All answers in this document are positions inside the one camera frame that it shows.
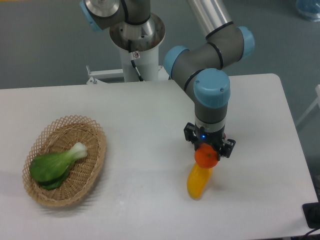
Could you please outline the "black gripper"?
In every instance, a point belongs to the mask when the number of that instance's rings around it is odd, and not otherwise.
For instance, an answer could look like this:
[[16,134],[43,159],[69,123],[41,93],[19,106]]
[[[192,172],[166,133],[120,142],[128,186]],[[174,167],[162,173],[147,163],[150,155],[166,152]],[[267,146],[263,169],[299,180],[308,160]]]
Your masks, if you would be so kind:
[[193,144],[195,151],[201,144],[211,146],[218,153],[218,161],[220,161],[221,158],[229,158],[236,145],[234,139],[225,139],[225,127],[219,131],[206,132],[204,131],[204,127],[199,128],[188,122],[183,132],[185,140]]

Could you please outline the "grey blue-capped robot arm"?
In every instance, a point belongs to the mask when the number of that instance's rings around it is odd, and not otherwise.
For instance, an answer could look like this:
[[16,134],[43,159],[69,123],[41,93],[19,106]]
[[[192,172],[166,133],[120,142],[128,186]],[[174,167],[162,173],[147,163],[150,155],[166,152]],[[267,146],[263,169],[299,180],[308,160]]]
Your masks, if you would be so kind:
[[[165,26],[151,12],[150,1],[82,0],[79,5],[94,31],[109,30],[126,82],[158,79]],[[219,158],[229,158],[236,142],[225,136],[231,87],[223,68],[249,56],[255,39],[246,27],[234,25],[221,0],[190,0],[188,5],[206,42],[194,50],[171,48],[163,67],[194,103],[195,122],[185,126],[185,139],[196,149],[207,144]]]

